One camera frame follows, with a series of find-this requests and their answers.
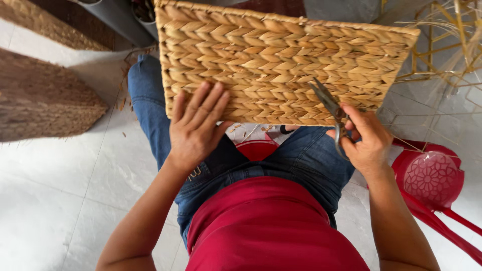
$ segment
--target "person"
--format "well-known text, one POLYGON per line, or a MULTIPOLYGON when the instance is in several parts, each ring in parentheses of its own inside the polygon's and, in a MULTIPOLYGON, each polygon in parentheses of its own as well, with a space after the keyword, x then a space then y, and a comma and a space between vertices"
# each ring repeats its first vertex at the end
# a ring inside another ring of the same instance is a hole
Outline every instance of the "person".
POLYGON ((388 165, 392 136, 372 112, 340 104, 358 139, 341 139, 351 162, 336 152, 332 127, 300 127, 263 161, 248 161, 225 134, 232 122, 216 125, 229 101, 221 83, 201 83, 189 102, 178 93, 169 120, 159 61, 140 55, 128 77, 159 173, 112 233, 98 271, 155 270, 151 253, 173 201, 186 270, 368 270, 334 217, 355 168, 370 187, 380 270, 439 270, 388 165))

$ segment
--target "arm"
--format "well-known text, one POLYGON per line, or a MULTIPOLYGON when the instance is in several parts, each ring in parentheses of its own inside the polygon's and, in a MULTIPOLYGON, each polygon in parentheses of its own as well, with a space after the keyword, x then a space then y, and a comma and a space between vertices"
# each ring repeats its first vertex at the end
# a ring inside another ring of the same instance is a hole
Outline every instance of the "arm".
MULTIPOLYGON (((345 153, 365 177, 370 187, 370 216, 381 271, 438 271, 437 260, 395 182, 388 165, 388 152, 393 137, 376 119, 373 112, 361 113, 342 103, 352 122, 347 129, 356 140, 341 139, 345 153)), ((327 133, 335 136, 334 131, 327 133)))
POLYGON ((174 103, 169 127, 171 151, 146 192, 110 236, 97 263, 97 271, 155 270, 151 253, 167 213, 188 175, 217 146, 232 122, 220 119, 229 101, 221 83, 213 90, 203 82, 184 111, 184 92, 174 103))

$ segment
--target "blue jeans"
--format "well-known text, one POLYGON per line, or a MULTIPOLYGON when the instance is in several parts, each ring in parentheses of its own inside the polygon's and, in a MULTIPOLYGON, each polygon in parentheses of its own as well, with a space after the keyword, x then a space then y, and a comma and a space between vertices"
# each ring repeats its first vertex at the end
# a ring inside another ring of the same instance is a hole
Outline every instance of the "blue jeans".
MULTIPOLYGON (((166 116, 161 65, 150 55, 140 55, 129 70, 132 106, 161 168, 169 151, 170 120, 166 116)), ((332 127, 300 127, 263 161, 249 161, 227 135, 186 180, 174 202, 184 244, 192 216, 222 188, 239 180, 275 176, 299 183, 323 206, 336 229, 335 212, 342 188, 355 168, 335 150, 325 133, 332 127)))

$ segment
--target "scissor handle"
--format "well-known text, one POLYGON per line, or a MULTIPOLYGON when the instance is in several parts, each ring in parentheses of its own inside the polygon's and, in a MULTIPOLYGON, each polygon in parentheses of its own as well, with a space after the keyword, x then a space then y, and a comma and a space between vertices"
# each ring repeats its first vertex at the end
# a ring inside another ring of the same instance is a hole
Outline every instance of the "scissor handle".
POLYGON ((351 136, 348 134, 346 128, 345 128, 345 124, 343 122, 337 122, 335 124, 335 131, 336 131, 336 134, 335 134, 335 149, 336 149, 336 152, 338 152, 338 154, 343 157, 343 159, 347 160, 347 161, 350 161, 350 158, 348 158, 345 154, 343 154, 343 152, 341 151, 341 149, 343 148, 340 144, 340 139, 343 137, 343 136, 346 136, 348 137, 349 140, 351 140, 352 143, 355 143, 355 140, 353 140, 353 138, 351 138, 351 136))

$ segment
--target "gray pipe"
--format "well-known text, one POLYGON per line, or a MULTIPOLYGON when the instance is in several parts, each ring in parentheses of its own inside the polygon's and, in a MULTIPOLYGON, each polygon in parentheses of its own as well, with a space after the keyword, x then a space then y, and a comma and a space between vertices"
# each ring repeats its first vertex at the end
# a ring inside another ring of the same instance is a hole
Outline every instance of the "gray pipe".
POLYGON ((83 1, 87 0, 80 0, 79 5, 135 46, 142 48, 153 43, 154 39, 149 32, 132 16, 128 0, 99 0, 96 3, 83 1))
POLYGON ((134 10, 133 8, 131 7, 131 11, 132 11, 132 16, 134 16, 134 18, 140 23, 142 24, 142 26, 154 37, 155 40, 159 41, 159 35, 157 33, 157 26, 156 26, 156 22, 144 22, 143 20, 141 20, 140 18, 137 18, 137 16, 134 14, 134 10))

